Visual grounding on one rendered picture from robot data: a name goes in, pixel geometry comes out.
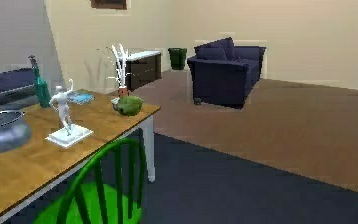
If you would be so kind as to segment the green wooden chair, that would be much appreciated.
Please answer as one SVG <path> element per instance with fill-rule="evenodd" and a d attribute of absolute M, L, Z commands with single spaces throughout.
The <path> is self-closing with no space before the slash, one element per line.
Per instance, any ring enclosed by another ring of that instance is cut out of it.
<path fill-rule="evenodd" d="M 102 160 L 114 155 L 115 186 L 104 182 Z M 82 167 L 67 191 L 32 224 L 139 224 L 146 177 L 145 147 L 137 140 L 112 141 Z"/>

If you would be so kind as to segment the wooden table with white legs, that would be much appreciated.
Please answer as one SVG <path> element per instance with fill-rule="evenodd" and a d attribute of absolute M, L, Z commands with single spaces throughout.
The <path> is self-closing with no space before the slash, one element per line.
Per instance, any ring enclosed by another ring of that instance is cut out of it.
<path fill-rule="evenodd" d="M 153 118 L 159 110 L 159 106 L 145 103 L 139 114 L 122 116 L 113 109 L 109 95 L 96 93 L 88 104 L 70 105 L 75 123 L 93 134 L 64 149 L 46 139 L 59 129 L 58 114 L 38 105 L 25 108 L 24 120 L 31 128 L 31 139 L 17 149 L 0 153 L 0 224 L 77 172 L 106 143 L 137 129 L 143 130 L 148 179 L 153 182 Z"/>

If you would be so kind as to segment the blue plate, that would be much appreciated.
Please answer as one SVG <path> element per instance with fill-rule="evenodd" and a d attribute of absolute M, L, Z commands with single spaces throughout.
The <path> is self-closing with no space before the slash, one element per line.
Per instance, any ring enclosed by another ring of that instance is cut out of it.
<path fill-rule="evenodd" d="M 69 102 L 82 105 L 93 100 L 94 96 L 85 92 L 71 92 L 67 95 L 67 99 Z"/>

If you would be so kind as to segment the brown framed wall picture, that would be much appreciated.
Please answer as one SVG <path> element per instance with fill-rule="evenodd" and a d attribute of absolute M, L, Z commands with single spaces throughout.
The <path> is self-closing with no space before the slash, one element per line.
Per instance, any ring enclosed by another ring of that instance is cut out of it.
<path fill-rule="evenodd" d="M 91 7 L 96 9 L 126 10 L 127 0 L 90 0 Z"/>

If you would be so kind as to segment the dark blue sofa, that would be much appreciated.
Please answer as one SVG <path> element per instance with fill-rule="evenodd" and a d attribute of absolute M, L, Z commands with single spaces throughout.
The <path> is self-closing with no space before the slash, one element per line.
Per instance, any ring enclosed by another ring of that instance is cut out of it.
<path fill-rule="evenodd" d="M 35 73 L 31 68 L 0 73 L 0 105 L 35 95 Z"/>

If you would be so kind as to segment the green waste bin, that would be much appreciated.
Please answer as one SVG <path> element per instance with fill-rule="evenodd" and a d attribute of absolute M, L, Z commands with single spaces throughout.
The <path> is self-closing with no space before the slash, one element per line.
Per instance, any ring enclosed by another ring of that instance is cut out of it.
<path fill-rule="evenodd" d="M 185 67 L 187 49 L 169 48 L 168 52 L 170 56 L 171 68 L 173 70 L 183 70 Z"/>

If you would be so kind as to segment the dark cabinet with white top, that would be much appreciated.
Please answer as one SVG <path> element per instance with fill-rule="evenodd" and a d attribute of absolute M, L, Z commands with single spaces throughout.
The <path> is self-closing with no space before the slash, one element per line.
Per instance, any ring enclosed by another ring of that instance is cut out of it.
<path fill-rule="evenodd" d="M 161 79 L 161 52 L 147 50 L 132 53 L 126 61 L 126 86 L 134 91 Z"/>

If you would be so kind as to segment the green glass bottle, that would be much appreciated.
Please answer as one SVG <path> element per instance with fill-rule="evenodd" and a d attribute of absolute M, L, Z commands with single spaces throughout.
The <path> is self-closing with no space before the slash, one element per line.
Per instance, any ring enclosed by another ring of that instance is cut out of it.
<path fill-rule="evenodd" d="M 32 66 L 32 70 L 35 74 L 35 92 L 42 108 L 48 108 L 50 106 L 50 93 L 47 82 L 41 77 L 40 70 L 34 55 L 29 56 L 29 60 Z"/>

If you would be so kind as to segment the white plant in red pot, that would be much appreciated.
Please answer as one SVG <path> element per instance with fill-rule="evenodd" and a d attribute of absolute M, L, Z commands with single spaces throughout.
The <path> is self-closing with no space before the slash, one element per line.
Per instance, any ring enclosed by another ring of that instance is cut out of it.
<path fill-rule="evenodd" d="M 126 71 L 127 60 L 130 56 L 128 50 L 123 48 L 122 44 L 119 44 L 119 48 L 112 45 L 109 50 L 113 53 L 116 63 L 114 64 L 117 76 L 115 79 L 118 82 L 118 96 L 120 98 L 129 95 L 129 91 L 126 85 L 126 77 L 129 73 Z"/>

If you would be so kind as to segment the white human statuette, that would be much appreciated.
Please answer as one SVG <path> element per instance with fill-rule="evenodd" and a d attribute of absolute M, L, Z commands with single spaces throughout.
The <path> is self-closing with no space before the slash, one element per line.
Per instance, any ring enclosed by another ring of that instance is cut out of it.
<path fill-rule="evenodd" d="M 58 113 L 63 127 L 49 134 L 46 140 L 62 148 L 69 148 L 93 134 L 93 131 L 75 124 L 70 116 L 68 95 L 73 92 L 74 81 L 69 79 L 71 87 L 64 91 L 62 86 L 56 86 L 56 94 L 49 101 L 51 108 Z"/>

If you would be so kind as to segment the dark blue carpet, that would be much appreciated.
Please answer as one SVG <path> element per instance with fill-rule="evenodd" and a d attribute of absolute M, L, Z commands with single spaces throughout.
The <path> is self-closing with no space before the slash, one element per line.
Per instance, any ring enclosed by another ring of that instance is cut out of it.
<path fill-rule="evenodd" d="M 140 224 L 358 224 L 358 193 L 157 134 Z"/>

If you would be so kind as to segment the green round teapot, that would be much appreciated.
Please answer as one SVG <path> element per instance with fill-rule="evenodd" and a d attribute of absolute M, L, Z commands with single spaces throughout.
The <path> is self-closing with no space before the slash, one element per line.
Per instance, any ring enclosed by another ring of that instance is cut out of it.
<path fill-rule="evenodd" d="M 113 105 L 114 109 L 123 116 L 135 116 L 142 109 L 143 100 L 137 96 L 124 96 Z"/>

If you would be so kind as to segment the grey metal bowl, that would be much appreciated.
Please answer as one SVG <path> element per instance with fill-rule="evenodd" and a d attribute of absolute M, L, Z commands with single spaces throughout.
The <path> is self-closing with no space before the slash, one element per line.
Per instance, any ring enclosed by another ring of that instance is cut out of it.
<path fill-rule="evenodd" d="M 31 128 L 21 110 L 0 111 L 0 153 L 16 149 L 31 138 Z"/>

